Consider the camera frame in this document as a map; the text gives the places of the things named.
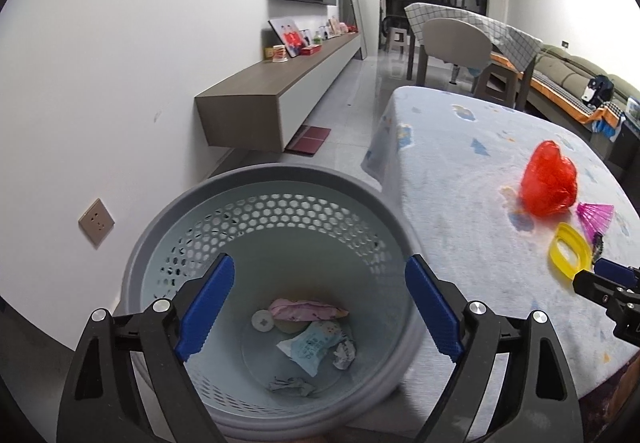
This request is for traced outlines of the light blue snack wrapper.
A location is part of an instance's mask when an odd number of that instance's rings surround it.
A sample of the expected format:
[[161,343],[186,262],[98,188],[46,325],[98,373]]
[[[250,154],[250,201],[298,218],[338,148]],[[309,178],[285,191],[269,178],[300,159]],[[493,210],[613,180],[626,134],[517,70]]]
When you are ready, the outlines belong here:
[[352,339],[337,322],[312,322],[297,336],[280,341],[277,349],[309,377],[316,377],[323,359],[333,359],[335,345],[346,338]]

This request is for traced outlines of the red plastic bag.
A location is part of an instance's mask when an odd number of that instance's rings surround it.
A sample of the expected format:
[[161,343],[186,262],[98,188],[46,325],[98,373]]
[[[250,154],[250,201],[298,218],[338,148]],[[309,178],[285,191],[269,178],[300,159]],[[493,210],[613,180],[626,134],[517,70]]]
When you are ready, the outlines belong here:
[[537,218],[557,215],[574,206],[577,169],[553,140],[540,143],[529,158],[520,185],[523,208]]

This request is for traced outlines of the pink plastic shuttlecock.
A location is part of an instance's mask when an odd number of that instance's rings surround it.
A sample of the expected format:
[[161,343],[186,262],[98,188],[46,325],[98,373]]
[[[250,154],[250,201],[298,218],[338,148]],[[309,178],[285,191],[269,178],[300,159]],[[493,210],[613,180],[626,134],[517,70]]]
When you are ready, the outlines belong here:
[[577,218],[590,244],[597,236],[603,236],[610,227],[615,208],[612,204],[580,202],[576,208]]

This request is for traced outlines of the beige wall power socket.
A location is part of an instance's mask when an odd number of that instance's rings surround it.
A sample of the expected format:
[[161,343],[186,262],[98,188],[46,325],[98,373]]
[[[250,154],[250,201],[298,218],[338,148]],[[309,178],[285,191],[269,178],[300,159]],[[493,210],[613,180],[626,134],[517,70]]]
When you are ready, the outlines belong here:
[[88,241],[99,248],[115,225],[114,218],[100,198],[96,198],[78,220],[78,226]]

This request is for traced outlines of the blue patterned fleece table cover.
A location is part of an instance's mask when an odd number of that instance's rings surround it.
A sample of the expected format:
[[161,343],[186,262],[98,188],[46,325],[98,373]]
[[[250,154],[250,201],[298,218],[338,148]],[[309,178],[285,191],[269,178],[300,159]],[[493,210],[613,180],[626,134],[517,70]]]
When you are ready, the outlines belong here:
[[545,311],[559,336],[582,408],[596,439],[639,382],[638,351],[616,339],[601,307],[575,295],[549,261],[558,219],[522,207],[520,186],[535,148],[551,140],[577,171],[577,198],[609,203],[606,259],[639,262],[639,217],[598,155],[578,135],[484,100],[402,86],[393,91],[364,156],[411,223],[434,273],[496,313]]

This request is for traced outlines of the white round plastic lid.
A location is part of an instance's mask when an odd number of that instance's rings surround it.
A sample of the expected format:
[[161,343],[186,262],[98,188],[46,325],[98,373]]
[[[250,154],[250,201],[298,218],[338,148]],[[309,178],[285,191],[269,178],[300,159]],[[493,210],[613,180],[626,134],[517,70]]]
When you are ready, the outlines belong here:
[[269,333],[274,328],[274,319],[269,310],[258,310],[250,318],[250,325],[258,333]]

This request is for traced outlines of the leaning tall mirror panel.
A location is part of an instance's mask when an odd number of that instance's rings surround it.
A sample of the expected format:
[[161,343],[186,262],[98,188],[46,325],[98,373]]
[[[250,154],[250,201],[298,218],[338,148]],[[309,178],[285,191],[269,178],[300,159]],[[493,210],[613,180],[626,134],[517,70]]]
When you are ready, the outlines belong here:
[[368,57],[366,37],[361,30],[362,16],[359,0],[340,0],[341,21],[355,29],[360,37],[360,47],[356,54],[356,59],[365,60]]

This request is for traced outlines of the green sofa with orange cover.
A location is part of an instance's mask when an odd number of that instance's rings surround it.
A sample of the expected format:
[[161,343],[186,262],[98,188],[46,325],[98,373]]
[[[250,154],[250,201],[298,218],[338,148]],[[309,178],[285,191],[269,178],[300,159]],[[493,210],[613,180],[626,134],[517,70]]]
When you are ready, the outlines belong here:
[[[611,99],[600,106],[582,99],[598,76],[613,85]],[[616,74],[546,44],[536,58],[525,110],[581,137],[619,180],[639,170],[639,91]]]

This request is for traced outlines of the black and white bag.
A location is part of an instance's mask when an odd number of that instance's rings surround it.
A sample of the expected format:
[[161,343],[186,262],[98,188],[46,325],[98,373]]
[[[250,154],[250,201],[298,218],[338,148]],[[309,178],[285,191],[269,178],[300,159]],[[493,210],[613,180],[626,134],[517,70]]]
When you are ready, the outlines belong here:
[[589,107],[599,108],[608,103],[614,93],[614,83],[604,74],[598,74],[587,83],[582,93],[582,103]]

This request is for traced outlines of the grey perforated trash basket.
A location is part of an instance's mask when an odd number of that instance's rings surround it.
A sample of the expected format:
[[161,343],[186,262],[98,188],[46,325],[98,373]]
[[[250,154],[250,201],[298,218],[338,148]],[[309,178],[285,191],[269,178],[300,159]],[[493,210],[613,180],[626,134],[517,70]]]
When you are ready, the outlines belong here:
[[[154,218],[130,255],[120,308],[138,313],[170,299],[218,255],[229,255],[234,284],[186,371],[228,437],[314,437],[385,400],[416,356],[425,329],[405,265],[419,249],[399,209],[352,177],[312,166],[251,166],[210,178]],[[328,355],[309,377],[277,349],[291,329],[258,333],[250,325],[277,299],[349,311],[342,326],[357,356],[347,371]],[[267,390],[274,378],[292,377],[314,385],[314,395]]]

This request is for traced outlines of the floating wooden TV cabinet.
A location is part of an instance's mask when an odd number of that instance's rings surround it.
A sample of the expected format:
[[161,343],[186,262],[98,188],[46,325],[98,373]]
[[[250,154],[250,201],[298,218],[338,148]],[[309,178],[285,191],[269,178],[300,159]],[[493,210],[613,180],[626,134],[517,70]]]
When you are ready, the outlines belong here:
[[363,53],[358,33],[287,62],[258,62],[195,96],[207,144],[281,152],[349,62]]

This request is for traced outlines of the yellow square plastic lid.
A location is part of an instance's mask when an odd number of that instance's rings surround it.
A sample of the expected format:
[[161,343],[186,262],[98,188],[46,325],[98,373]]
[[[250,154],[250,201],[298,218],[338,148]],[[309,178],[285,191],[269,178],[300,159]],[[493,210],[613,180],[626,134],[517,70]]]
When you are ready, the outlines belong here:
[[548,249],[550,263],[572,281],[581,271],[590,271],[592,251],[582,234],[568,223],[560,222]]

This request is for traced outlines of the crumpled grey paper scrap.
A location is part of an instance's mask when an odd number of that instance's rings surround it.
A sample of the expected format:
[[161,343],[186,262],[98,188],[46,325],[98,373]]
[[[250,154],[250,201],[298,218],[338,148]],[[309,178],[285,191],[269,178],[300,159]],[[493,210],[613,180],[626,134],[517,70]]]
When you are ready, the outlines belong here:
[[316,387],[299,377],[274,378],[269,383],[267,390],[288,397],[312,397],[316,392]]

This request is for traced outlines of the pink snack bag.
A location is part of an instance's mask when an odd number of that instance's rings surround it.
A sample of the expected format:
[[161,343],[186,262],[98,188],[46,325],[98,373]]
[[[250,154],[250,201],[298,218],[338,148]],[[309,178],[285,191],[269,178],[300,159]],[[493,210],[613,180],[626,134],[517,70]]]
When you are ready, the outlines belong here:
[[349,315],[349,311],[341,307],[311,300],[277,299],[269,305],[268,311],[277,321],[294,323],[334,321]]

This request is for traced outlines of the grey dining chair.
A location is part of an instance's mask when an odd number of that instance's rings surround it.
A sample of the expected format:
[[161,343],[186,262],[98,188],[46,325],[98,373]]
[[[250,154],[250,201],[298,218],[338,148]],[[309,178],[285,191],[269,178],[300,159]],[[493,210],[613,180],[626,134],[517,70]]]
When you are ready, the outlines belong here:
[[435,57],[458,67],[478,71],[473,94],[486,99],[480,76],[491,65],[492,43],[488,36],[480,28],[454,18],[430,19],[424,22],[421,30],[422,47],[416,84],[425,85],[428,59]]

